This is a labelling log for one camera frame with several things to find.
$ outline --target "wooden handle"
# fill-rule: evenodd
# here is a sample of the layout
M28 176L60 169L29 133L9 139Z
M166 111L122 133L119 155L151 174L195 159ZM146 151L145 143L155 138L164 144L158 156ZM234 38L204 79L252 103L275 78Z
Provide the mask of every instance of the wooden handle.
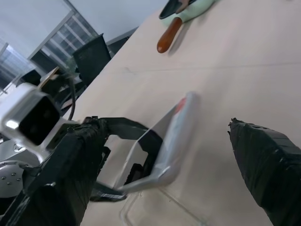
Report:
M165 53L166 51L168 51L169 47L171 46L171 43L173 43L175 35L177 34L182 24L183 21L181 18L175 17L173 19L168 29L164 32L164 34L158 41L157 51L159 53Z

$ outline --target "frying pan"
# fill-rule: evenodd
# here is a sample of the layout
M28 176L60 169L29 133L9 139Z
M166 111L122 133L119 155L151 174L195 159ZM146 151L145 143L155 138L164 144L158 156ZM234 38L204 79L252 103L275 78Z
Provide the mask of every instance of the frying pan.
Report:
M158 41L157 51L165 53L171 46L181 25L204 13L215 1L190 0L188 7L181 13L176 14L175 12L181 6L181 3L178 0L170 0L159 15L159 19L168 28Z

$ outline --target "black chair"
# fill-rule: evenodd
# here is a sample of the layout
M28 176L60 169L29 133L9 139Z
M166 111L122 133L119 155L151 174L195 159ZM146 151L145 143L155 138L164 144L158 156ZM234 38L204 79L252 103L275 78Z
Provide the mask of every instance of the black chair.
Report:
M86 86L91 84L111 60L103 34L76 50L73 57L80 72L80 78Z
M16 86L19 86L24 82L28 82L35 86L38 86L39 83L41 82L41 76L39 73L37 73L36 70L32 70L32 71L28 72L27 74L23 75L20 78L20 80L17 82Z

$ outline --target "cable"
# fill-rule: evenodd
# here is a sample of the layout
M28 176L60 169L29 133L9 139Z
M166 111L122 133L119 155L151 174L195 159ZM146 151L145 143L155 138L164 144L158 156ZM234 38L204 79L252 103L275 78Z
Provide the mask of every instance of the cable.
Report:
M69 87L70 87L71 98L72 98L72 106L71 106L71 112L70 112L68 120L72 120L74 111L75 111L75 102L76 102L75 87L74 87L74 82L73 82L72 78L69 78Z

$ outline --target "wall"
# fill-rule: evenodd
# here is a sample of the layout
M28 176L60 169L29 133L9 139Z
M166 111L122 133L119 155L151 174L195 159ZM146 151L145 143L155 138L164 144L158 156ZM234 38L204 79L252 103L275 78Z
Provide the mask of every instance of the wall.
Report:
M69 0L98 34L110 41L138 26L167 0Z
M1 1L0 39L28 58L70 11L62 0Z

